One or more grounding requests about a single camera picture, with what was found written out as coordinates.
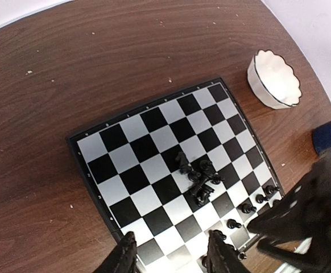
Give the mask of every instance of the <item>brown wood surface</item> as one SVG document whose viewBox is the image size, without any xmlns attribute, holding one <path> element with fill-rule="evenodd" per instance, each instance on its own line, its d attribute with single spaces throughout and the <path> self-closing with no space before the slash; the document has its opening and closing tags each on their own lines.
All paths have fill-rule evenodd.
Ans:
<svg viewBox="0 0 331 273">
<path fill-rule="evenodd" d="M 271 110 L 252 94 L 246 69 L 258 49 L 273 49 L 293 66 L 300 106 Z M 115 242 L 65 136 L 216 76 L 239 101 L 288 191 L 317 158 L 311 130 L 331 120 L 331 104 L 261 2 L 78 0 L 1 29 L 0 272 L 96 268 Z M 253 272 L 280 264 L 249 252 Z"/>
</svg>

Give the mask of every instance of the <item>bowl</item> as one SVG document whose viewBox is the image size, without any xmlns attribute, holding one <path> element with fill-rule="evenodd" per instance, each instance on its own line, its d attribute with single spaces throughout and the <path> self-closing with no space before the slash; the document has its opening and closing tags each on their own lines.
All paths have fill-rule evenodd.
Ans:
<svg viewBox="0 0 331 273">
<path fill-rule="evenodd" d="M 291 108 L 300 103 L 300 81 L 292 67 L 270 50 L 254 55 L 247 79 L 256 97 L 270 108 Z"/>
</svg>

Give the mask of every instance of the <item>chess board border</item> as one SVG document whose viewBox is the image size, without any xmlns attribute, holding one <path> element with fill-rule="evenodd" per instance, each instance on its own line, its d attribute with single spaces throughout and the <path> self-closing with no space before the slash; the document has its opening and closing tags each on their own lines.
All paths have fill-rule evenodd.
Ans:
<svg viewBox="0 0 331 273">
<path fill-rule="evenodd" d="M 137 115 L 137 114 L 139 114 L 143 111 L 146 111 L 150 108 L 157 107 L 157 106 L 163 104 L 165 101 L 170 101 L 170 100 L 177 99 L 178 97 L 181 97 L 183 95 L 192 93 L 192 92 L 194 92 L 196 90 L 199 90 L 199 89 L 202 89 L 202 88 L 206 88 L 206 87 L 208 87 L 210 85 L 214 85 L 214 84 L 221 84 L 224 87 L 224 89 L 226 90 L 227 95 L 229 96 L 229 98 L 231 99 L 233 104 L 235 105 L 236 109 L 239 112 L 239 115 L 243 119 L 243 121 L 244 121 L 245 125 L 247 126 L 248 130 L 252 133 L 252 135 L 254 137 L 254 140 L 256 142 L 256 145 L 258 146 L 258 148 L 261 152 L 261 156 L 263 157 L 263 160 L 266 162 L 266 164 L 267 164 L 267 166 L 268 166 L 268 168 L 271 172 L 271 175 L 272 175 L 272 178 L 273 178 L 274 182 L 281 189 L 281 191 L 280 191 L 281 196 L 283 197 L 285 195 L 285 193 L 283 191 L 283 187 L 282 187 L 282 185 L 280 184 L 280 182 L 277 178 L 277 175 L 276 175 L 276 173 L 273 169 L 273 166 L 272 166 L 271 162 L 269 161 L 269 158 L 266 156 L 266 153 L 265 153 L 262 145 L 260 144 L 259 138 L 255 134 L 255 132 L 254 132 L 253 128 L 251 127 L 249 121 L 246 119 L 244 112 L 239 107 L 238 102 L 236 101 L 236 99 L 232 95 L 230 89 L 227 87 L 227 85 L 225 84 L 223 79 L 222 78 L 215 78 L 214 80 L 209 80 L 209 81 L 203 82 L 203 83 L 198 84 L 198 85 L 192 85 L 191 87 L 181 89 L 180 91 L 178 91 L 176 93 L 171 93 L 171 94 L 162 96 L 158 99 L 152 100 L 151 102 L 146 102 L 143 105 L 135 107 L 131 110 L 122 111 L 120 113 L 117 113 L 113 117 L 110 117 L 110 118 L 106 119 L 105 121 L 98 122 L 94 125 L 91 125 L 91 126 L 87 127 L 86 129 L 79 130 L 76 133 L 71 134 L 71 135 L 66 137 L 66 141 L 67 141 L 67 144 L 69 146 L 69 150 L 70 150 L 72 156 L 74 157 L 78 168 L 80 169 L 80 174 L 81 174 L 82 179 L 85 183 L 85 186 L 86 186 L 93 202 L 95 203 L 97 210 L 99 211 L 102 219 L 104 220 L 106 226 L 110 230 L 110 232 L 111 232 L 112 236 L 114 237 L 114 239 L 116 240 L 116 242 L 119 242 L 121 240 L 121 238 L 123 237 L 122 232 L 120 230 L 120 227 L 117 225 L 114 218 L 112 217 L 109 208 L 107 207 L 104 200 L 102 199 L 100 191 L 96 186 L 96 182 L 94 181 L 94 179 L 90 175 L 90 170 L 88 169 L 84 158 L 81 156 L 81 151 L 80 151 L 80 148 L 79 148 L 77 142 L 79 140 L 83 139 L 83 138 L 86 138 L 87 136 L 89 136 L 93 133 L 96 133 L 100 130 L 103 130 L 103 129 L 105 129 L 105 128 L 113 125 L 113 124 L 119 123 L 120 121 L 122 121 L 126 118 Z M 259 238 L 260 238 L 259 235 L 255 236 L 243 248 L 241 248 L 241 251 L 246 251 L 247 249 L 249 249 Z"/>
</svg>

